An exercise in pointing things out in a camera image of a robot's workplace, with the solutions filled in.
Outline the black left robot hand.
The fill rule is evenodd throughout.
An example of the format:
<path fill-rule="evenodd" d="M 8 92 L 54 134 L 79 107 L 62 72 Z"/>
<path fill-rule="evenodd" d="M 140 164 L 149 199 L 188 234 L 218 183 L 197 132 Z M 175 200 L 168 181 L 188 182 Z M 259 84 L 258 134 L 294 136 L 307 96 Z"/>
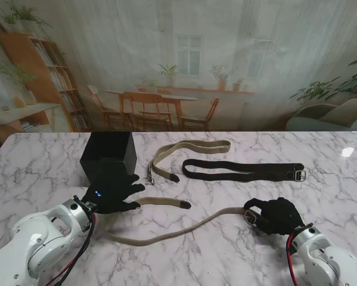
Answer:
<path fill-rule="evenodd" d="M 145 190 L 143 184 L 135 183 L 138 179 L 136 174 L 102 173 L 90 184 L 81 202 L 94 204 L 94 212 L 102 215 L 140 208 L 136 201 L 125 202 L 130 195 Z"/>

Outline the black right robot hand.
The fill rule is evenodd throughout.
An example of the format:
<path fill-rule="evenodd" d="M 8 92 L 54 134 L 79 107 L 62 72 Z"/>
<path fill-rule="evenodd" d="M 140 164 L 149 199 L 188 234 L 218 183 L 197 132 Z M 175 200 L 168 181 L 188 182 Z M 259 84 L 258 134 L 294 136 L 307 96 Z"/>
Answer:
<path fill-rule="evenodd" d="M 283 197 L 269 201 L 252 198 L 244 204 L 244 209 L 252 207 L 259 208 L 262 217 L 254 225 L 267 235 L 291 235 L 297 228 L 305 226 L 295 205 Z"/>

